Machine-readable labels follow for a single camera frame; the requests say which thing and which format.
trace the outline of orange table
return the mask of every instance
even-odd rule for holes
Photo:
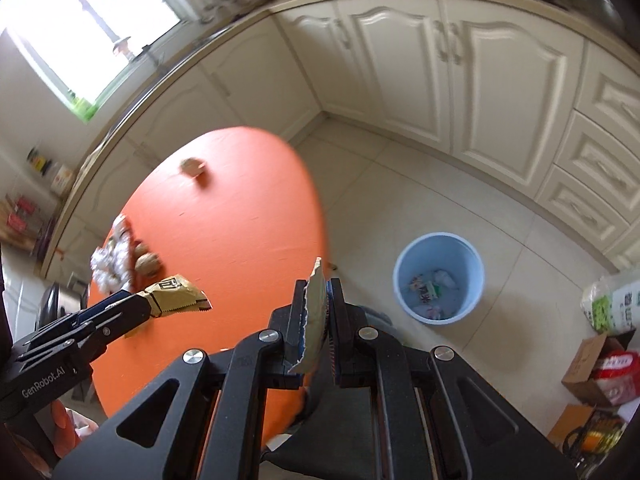
[[[189,156],[206,161],[207,173],[181,173]],[[288,144],[254,128],[193,140],[146,178],[122,212],[164,263],[151,281],[182,274],[213,308],[152,319],[108,347],[94,362],[107,415],[185,350],[219,352],[265,328],[271,312],[291,302],[296,279],[326,256],[322,209],[304,164]],[[93,283],[90,304],[102,299]],[[300,391],[270,390],[263,440],[281,433],[301,406]]]

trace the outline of countertop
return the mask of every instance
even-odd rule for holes
[[[60,237],[66,228],[66,224],[71,218],[87,185],[111,150],[151,103],[162,95],[178,78],[184,75],[185,72],[195,66],[196,63],[203,60],[220,45],[226,43],[253,24],[283,10],[324,1],[329,0],[275,0],[274,2],[258,7],[244,18],[224,27],[222,31],[212,30],[204,34],[202,39],[196,43],[196,46],[192,44],[185,47],[181,53],[175,56],[170,63],[173,67],[167,75],[147,81],[140,92],[116,115],[114,121],[111,123],[112,126],[106,131],[103,131],[94,142],[93,151],[82,165],[76,183],[58,215],[58,221],[51,237],[49,249],[42,263],[41,275],[44,276],[49,269],[55,247],[58,245]],[[609,28],[604,27],[594,18],[586,16],[577,10],[564,10],[542,0],[485,1],[525,10],[570,28],[610,52],[636,73],[640,73],[639,54]]]

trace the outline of cream cabinet door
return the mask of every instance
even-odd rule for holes
[[[339,0],[380,127],[450,152],[449,76],[437,0]]]
[[[640,77],[593,43],[576,107],[640,156]]]
[[[108,234],[97,233],[77,216],[72,216],[53,255],[47,279],[66,285],[74,272],[83,280],[91,281],[90,261],[96,247],[102,247]]]
[[[291,139],[320,107],[271,18],[222,44],[200,64],[243,124]]]
[[[201,67],[195,66],[140,115],[126,138],[151,155],[149,163],[158,165],[202,134],[239,124]]]
[[[450,45],[453,155],[529,197],[562,141],[584,40],[478,0],[442,0]]]
[[[140,148],[122,139],[84,190],[74,216],[97,233],[108,233],[133,192],[153,171],[138,153]]]
[[[557,166],[549,171],[536,202],[600,251],[629,226],[607,202]]]
[[[604,251],[604,255],[621,270],[640,265],[640,221]]]
[[[572,113],[556,164],[610,203],[627,222],[640,216],[640,160],[580,112]]]
[[[322,109],[363,122],[373,103],[354,56],[353,41],[334,2],[286,10],[277,15],[320,99]]]

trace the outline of red package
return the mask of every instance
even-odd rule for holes
[[[16,213],[9,213],[9,216],[6,219],[6,224],[21,234],[24,234],[27,231],[27,222],[20,218]]]
[[[640,397],[640,355],[614,350],[598,359],[591,377],[613,406]]]

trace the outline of floor tile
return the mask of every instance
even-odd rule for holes
[[[328,119],[322,123],[313,132],[313,136],[370,160],[375,159],[391,142],[378,134],[335,119]]]
[[[407,177],[372,164],[327,215],[331,259],[347,301],[385,312],[405,342],[430,350],[441,343],[462,349],[498,297],[522,245],[479,216]],[[430,328],[396,303],[392,271],[402,249],[429,232],[469,240],[486,271],[482,301],[464,320]]]
[[[462,356],[542,433],[577,402],[561,378],[582,339],[594,332],[581,291],[524,249],[494,307]]]
[[[589,253],[536,215],[525,245],[580,288],[609,274]]]
[[[446,196],[519,242],[529,234],[533,211],[446,162],[393,141],[376,162]]]
[[[315,137],[307,137],[297,150],[311,173],[325,211],[371,164],[362,156]]]

